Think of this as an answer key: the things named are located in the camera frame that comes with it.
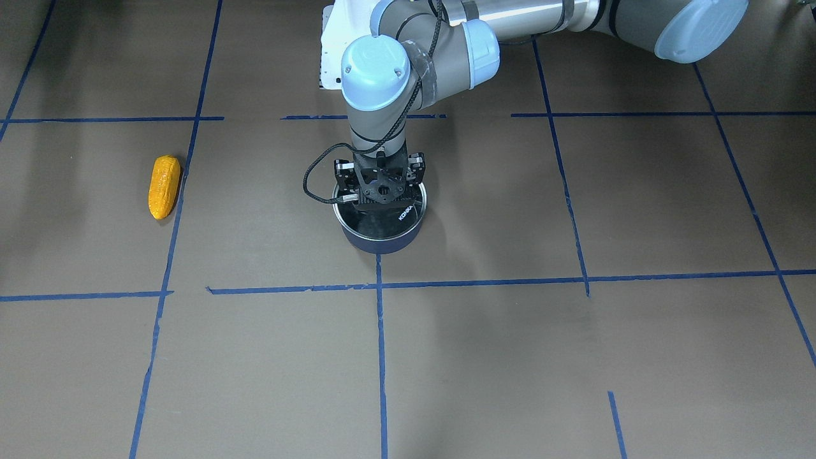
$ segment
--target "yellow object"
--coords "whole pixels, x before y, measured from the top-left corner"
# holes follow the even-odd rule
[[[178,159],[169,154],[156,158],[148,192],[148,208],[156,220],[170,215],[173,210],[180,176],[181,164]]]

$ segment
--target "light blue joint cap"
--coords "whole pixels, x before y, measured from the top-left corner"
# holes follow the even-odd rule
[[[483,20],[463,22],[470,60],[470,88],[493,78],[499,71],[499,40]]]
[[[379,35],[379,23],[383,20],[385,9],[388,8],[394,0],[379,0],[379,3],[374,5],[374,11],[371,12],[371,19],[369,27],[371,27],[371,34],[375,37]]]
[[[408,54],[387,35],[354,40],[340,62],[343,97],[355,109],[373,112],[387,107],[408,86]]]
[[[692,0],[660,34],[654,54],[681,64],[701,60],[725,42],[747,9],[748,0]]]

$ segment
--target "blue grid line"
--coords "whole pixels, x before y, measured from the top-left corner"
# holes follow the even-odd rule
[[[743,189],[745,200],[747,201],[748,207],[751,209],[751,214],[753,215],[754,221],[756,222],[756,228],[759,230],[760,236],[762,237],[762,243],[765,245],[765,250],[768,252],[768,257],[770,258],[771,263],[774,265],[774,271],[779,279],[779,284],[782,286],[782,290],[785,293],[787,305],[788,307],[790,307],[791,313],[793,314],[793,318],[796,320],[796,326],[799,328],[799,333],[802,335],[802,340],[805,341],[805,347],[808,350],[808,354],[810,354],[810,361],[813,363],[814,367],[816,367],[816,353],[814,353],[814,347],[810,343],[808,332],[807,330],[805,330],[805,325],[802,323],[802,319],[799,316],[799,310],[796,308],[796,304],[794,304],[793,302],[791,293],[787,289],[784,273],[781,269],[779,269],[779,263],[777,262],[776,256],[774,255],[774,250],[770,246],[768,236],[765,234],[765,228],[762,226],[762,221],[760,220],[759,213],[756,211],[756,206],[754,205],[753,199],[751,199],[751,194],[748,193],[748,187],[745,184],[745,180],[743,179],[743,174],[739,170],[737,159],[734,156],[734,151],[731,149],[730,142],[728,142],[728,136],[725,134],[725,129],[722,126],[720,117],[717,115],[716,109],[714,108],[714,102],[712,101],[711,94],[709,94],[708,88],[706,87],[706,83],[703,80],[703,74],[700,73],[700,68],[697,66],[696,63],[694,63],[693,66],[694,72],[697,74],[697,79],[700,81],[700,87],[703,89],[703,94],[706,96],[708,106],[711,108],[712,115],[714,116],[714,120],[716,121],[717,129],[720,130],[720,136],[722,137],[723,145],[725,146],[725,150],[728,152],[728,158],[731,161],[731,166],[734,168],[734,173],[737,176],[737,180],[739,180],[739,186]]]
[[[210,66],[212,64],[212,55],[215,51],[215,38],[218,35],[218,25],[221,18],[221,7],[223,0],[218,0],[218,6],[215,10],[215,22],[212,26],[212,35],[210,37],[210,50],[207,52],[206,64],[204,65],[204,76],[202,77],[201,90],[198,94],[198,106],[196,108],[196,116],[193,121],[193,132],[190,134],[190,146],[187,151],[187,162],[184,165],[184,174],[181,177],[181,185],[179,187],[178,203],[175,210],[175,222],[173,224],[173,234],[170,239],[170,248],[167,252],[167,267],[164,272],[164,279],[162,280],[162,290],[167,290],[170,284],[170,273],[173,267],[173,257],[175,255],[175,243],[179,236],[179,226],[181,223],[181,213],[184,210],[184,190],[187,185],[187,177],[190,173],[190,163],[193,160],[193,151],[196,146],[196,138],[198,136],[198,124],[201,121],[202,109],[204,106],[204,97],[206,95],[206,84],[210,75]],[[150,380],[153,376],[153,363],[156,361],[156,348],[158,346],[158,336],[161,331],[160,322],[164,314],[165,296],[159,297],[158,306],[156,308],[156,321],[153,324],[153,343],[150,348],[150,364],[148,370],[144,374],[144,381],[142,382],[142,393],[139,398],[139,410],[136,413],[136,422],[133,428],[133,440],[131,441],[130,459],[136,458],[136,452],[139,448],[139,438],[142,431],[142,421],[144,420],[144,409],[147,405],[148,392],[150,390]]]
[[[388,404],[385,398],[385,323],[383,321],[383,264],[377,255],[377,330],[379,331],[379,441],[382,459],[388,459]]]
[[[618,404],[614,400],[614,392],[611,390],[607,392],[610,398],[610,410],[612,410],[612,422],[614,422],[614,432],[618,437],[618,449],[620,450],[620,459],[627,459],[626,443],[623,441],[623,431],[620,428],[620,417],[618,416]]]
[[[447,119],[446,114],[409,114],[408,119]],[[348,115],[323,114],[323,115],[287,115],[283,121],[321,121],[327,119],[348,119]]]
[[[223,116],[144,116],[129,118],[18,118],[10,119],[10,124],[32,123],[154,123],[169,121],[224,121]]]
[[[541,81],[541,91],[544,95],[544,105],[547,107],[547,118],[550,123],[550,133],[552,134],[552,144],[556,149],[556,159],[558,160],[558,171],[561,173],[561,181],[564,184],[564,198],[566,199],[566,208],[570,212],[570,220],[572,220],[572,230],[575,234],[575,249],[578,252],[578,262],[581,265],[581,275],[583,276],[583,286],[589,292],[589,279],[587,276],[587,265],[583,260],[583,249],[581,248],[581,237],[578,234],[578,224],[575,222],[575,212],[572,208],[572,198],[570,197],[570,186],[567,185],[566,171],[564,169],[564,161],[561,159],[561,147],[558,144],[558,133],[556,132],[555,118],[552,117],[552,106],[550,105],[550,95],[547,91],[547,80],[544,78],[544,69],[541,64],[541,56],[539,54],[539,46],[533,41],[533,53],[535,54],[535,64],[539,68],[539,80]]]
[[[172,290],[160,292],[97,292],[97,293],[57,293],[53,295],[12,295],[0,296],[0,303],[13,301],[58,301],[58,300],[107,300],[111,298],[159,298],[172,295]]]
[[[37,36],[37,42],[34,43],[34,49],[31,51],[29,62],[25,65],[23,76],[20,77],[20,83],[17,84],[17,90],[14,93],[14,98],[11,99],[11,105],[9,105],[8,112],[6,112],[6,118],[3,119],[2,126],[0,127],[0,141],[2,141],[2,138],[6,135],[6,129],[8,128],[9,120],[11,120],[11,115],[14,113],[14,108],[16,108],[17,102],[20,100],[20,94],[23,92],[25,80],[28,79],[31,67],[34,65],[34,59],[37,57],[37,52],[40,49],[40,45],[42,45],[42,39],[46,36],[48,23],[51,22],[51,14],[54,12],[55,5],[56,0],[51,0],[51,4],[48,5],[48,12],[46,13],[45,20],[43,20],[42,22],[42,28],[40,29],[40,34]]]
[[[816,275],[816,270],[783,270],[786,276]],[[679,273],[679,274],[631,274],[621,276],[589,276],[590,283],[613,283],[655,280],[688,280],[688,279],[736,279],[776,277],[777,272],[762,271],[726,271],[711,273]],[[401,288],[430,288],[430,287],[489,287],[499,285],[546,285],[553,283],[583,283],[583,277],[567,278],[538,278],[538,279],[485,279],[485,280],[451,280],[428,282],[394,282],[394,283],[355,283],[336,285],[312,285],[294,287],[250,287],[250,288],[211,288],[206,290],[212,295],[256,295],[264,293],[291,293],[291,292],[337,292],[346,290],[395,290]]]
[[[816,116],[816,112],[716,112],[719,116]],[[626,118],[626,117],[684,117],[712,116],[712,112],[559,112],[559,113],[517,113],[510,118]]]

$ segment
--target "brand logo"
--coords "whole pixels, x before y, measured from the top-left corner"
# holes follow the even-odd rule
[[[403,211],[402,214],[400,215],[400,221],[405,220],[405,218],[408,216],[408,214],[410,214],[412,210],[414,210],[414,206],[408,206],[408,208],[405,211]]]

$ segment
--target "black cable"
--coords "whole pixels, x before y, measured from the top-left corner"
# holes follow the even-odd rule
[[[431,40],[431,46],[428,49],[428,58],[429,59],[433,58],[433,52],[437,49],[437,41],[439,40],[439,33],[440,33],[441,27],[442,27],[442,14],[440,13],[440,11],[442,11],[442,0],[437,0],[436,10],[437,10],[436,11],[436,13],[437,13],[437,24],[436,24],[436,27],[433,30],[433,39]],[[309,174],[311,174],[312,170],[315,167],[317,167],[318,164],[320,164],[320,161],[322,161],[326,156],[328,156],[329,153],[335,151],[338,148],[344,147],[344,148],[348,149],[349,151],[351,151],[353,153],[367,154],[367,153],[373,153],[373,152],[377,151],[379,149],[379,147],[385,145],[386,142],[394,139],[397,136],[397,131],[399,130],[400,125],[402,125],[402,122],[405,121],[406,117],[408,116],[408,112],[410,111],[411,106],[416,101],[416,96],[419,94],[419,89],[421,87],[422,87],[422,80],[419,79],[419,80],[417,80],[416,83],[414,83],[414,89],[411,92],[410,99],[408,99],[408,103],[406,104],[405,108],[402,109],[402,113],[397,118],[397,121],[393,124],[393,126],[391,126],[391,129],[388,130],[388,133],[385,134],[385,136],[383,136],[383,138],[380,139],[373,147],[371,147],[369,149],[358,149],[358,148],[355,148],[354,146],[349,145],[349,144],[347,144],[345,142],[341,142],[341,143],[332,145],[331,147],[326,149],[326,151],[324,151],[320,156],[318,156],[317,159],[314,160],[314,163],[312,163],[312,165],[309,166],[306,169],[306,173],[304,174],[304,193],[306,193],[307,196],[314,199],[315,201],[318,201],[319,203],[337,204],[337,203],[343,202],[343,199],[340,196],[337,197],[337,198],[326,199],[326,198],[321,198],[320,196],[317,196],[316,194],[309,191],[309,189],[308,189],[308,177],[309,177]]]
[[[528,45],[528,44],[534,42],[535,40],[539,39],[539,37],[542,36],[542,35],[543,35],[543,33],[537,33],[535,35],[530,35],[530,37],[527,38],[523,42],[499,42],[499,45],[501,45],[503,47],[514,47],[514,46],[518,46],[518,45]]]

